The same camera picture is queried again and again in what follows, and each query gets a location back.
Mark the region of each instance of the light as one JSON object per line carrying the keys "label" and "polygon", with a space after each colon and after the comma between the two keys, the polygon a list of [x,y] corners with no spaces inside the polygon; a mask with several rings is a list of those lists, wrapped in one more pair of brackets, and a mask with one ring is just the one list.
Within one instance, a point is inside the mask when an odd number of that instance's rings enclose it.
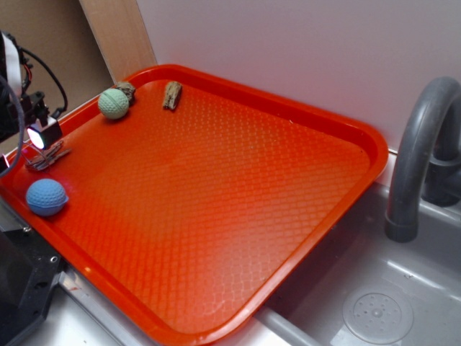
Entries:
{"label": "light", "polygon": [[27,128],[27,134],[34,146],[39,149],[47,149],[63,136],[63,131],[61,131],[58,121],[49,117],[45,127],[42,127],[40,121],[37,120],[35,124]]}
{"label": "light", "polygon": [[1,158],[0,158],[0,173],[2,173],[3,171],[6,171],[9,167],[9,162],[8,162],[8,159],[6,158],[5,155],[1,155]]}

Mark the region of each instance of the tray rim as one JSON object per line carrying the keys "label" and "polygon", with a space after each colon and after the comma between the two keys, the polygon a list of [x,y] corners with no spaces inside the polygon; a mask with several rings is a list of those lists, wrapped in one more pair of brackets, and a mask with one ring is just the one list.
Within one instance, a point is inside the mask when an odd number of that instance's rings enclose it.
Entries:
{"label": "tray rim", "polygon": [[[85,267],[75,266],[93,285],[100,289],[119,309],[124,311],[149,337],[152,337],[158,342],[168,345],[203,345],[215,342],[223,338],[227,334],[236,330],[245,321],[247,321],[254,312],[268,299],[270,294],[281,284],[283,278],[286,278],[300,262],[308,256],[313,247],[328,233],[328,230],[336,224],[336,222],[351,208],[353,203],[364,193],[364,191],[373,183],[376,177],[383,171],[388,161],[388,146],[381,136],[370,125],[358,120],[350,119],[336,113],[332,113],[320,108],[305,105],[284,97],[263,92],[258,89],[244,86],[220,77],[205,74],[178,65],[160,65],[151,68],[143,69],[125,80],[132,83],[136,88],[155,80],[177,80],[182,81],[184,78],[191,78],[193,83],[184,83],[191,87],[206,92],[212,92],[219,96],[224,96],[228,99],[241,104],[251,102],[254,108],[263,112],[268,112],[271,115],[283,117],[293,122],[300,122],[302,116],[306,113],[311,117],[309,124],[310,128],[323,133],[341,138],[350,143],[355,143],[367,153],[370,159],[370,167],[362,178],[353,186],[347,194],[343,196],[340,202],[328,213],[328,215],[315,227],[310,236],[305,239],[297,249],[287,258],[283,264],[272,274],[272,276],[263,284],[263,286],[252,295],[252,297],[243,305],[238,312],[233,315],[226,323],[212,328],[206,332],[196,334],[184,334],[175,331],[168,326],[164,321],[158,318],[151,310],[144,306],[141,302],[133,306],[128,303],[127,294],[132,295],[126,289],[116,287],[115,283],[108,281],[107,278],[99,271],[86,271]],[[74,128],[83,125],[93,117],[99,114],[97,108],[97,98],[95,97],[86,104],[80,106],[73,112],[64,117],[60,123],[63,129],[63,134],[69,134]],[[275,112],[274,110],[283,109],[286,112]],[[5,188],[11,174],[1,180],[0,195],[15,209],[22,217],[27,215],[26,221],[37,230],[48,229],[49,225],[46,219],[40,218],[31,214],[22,203],[16,198],[13,193],[10,193]],[[62,235],[58,236],[53,231],[39,233],[44,236],[51,244],[60,244],[61,254],[70,254],[69,257],[74,258],[88,257],[83,250],[78,247],[72,247],[73,241],[69,238],[62,239]],[[93,268],[98,268],[104,272],[104,268],[97,263]]]}

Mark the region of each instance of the gray faucet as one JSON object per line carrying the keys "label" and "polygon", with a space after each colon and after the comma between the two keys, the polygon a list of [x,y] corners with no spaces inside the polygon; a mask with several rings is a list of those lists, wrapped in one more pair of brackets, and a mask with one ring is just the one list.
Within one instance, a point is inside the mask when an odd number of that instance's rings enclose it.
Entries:
{"label": "gray faucet", "polygon": [[416,238],[419,200],[448,206],[461,198],[461,86],[431,81],[415,104],[398,149],[385,233],[398,242]]}

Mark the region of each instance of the drain cover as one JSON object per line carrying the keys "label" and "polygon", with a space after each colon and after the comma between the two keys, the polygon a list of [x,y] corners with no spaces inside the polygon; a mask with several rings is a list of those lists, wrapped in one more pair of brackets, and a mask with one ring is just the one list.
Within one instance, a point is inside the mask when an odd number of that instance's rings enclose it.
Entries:
{"label": "drain cover", "polygon": [[410,303],[398,291],[380,286],[354,291],[344,302],[343,316],[353,334],[376,345],[402,339],[413,325]]}

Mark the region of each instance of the gray sink basin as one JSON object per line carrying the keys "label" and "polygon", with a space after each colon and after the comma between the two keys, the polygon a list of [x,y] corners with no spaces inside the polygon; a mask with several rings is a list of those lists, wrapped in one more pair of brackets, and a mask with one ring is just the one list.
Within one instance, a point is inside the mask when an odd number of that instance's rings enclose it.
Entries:
{"label": "gray sink basin", "polygon": [[422,203],[416,240],[399,244],[387,195],[373,185],[266,307],[320,345],[461,345],[460,217]]}

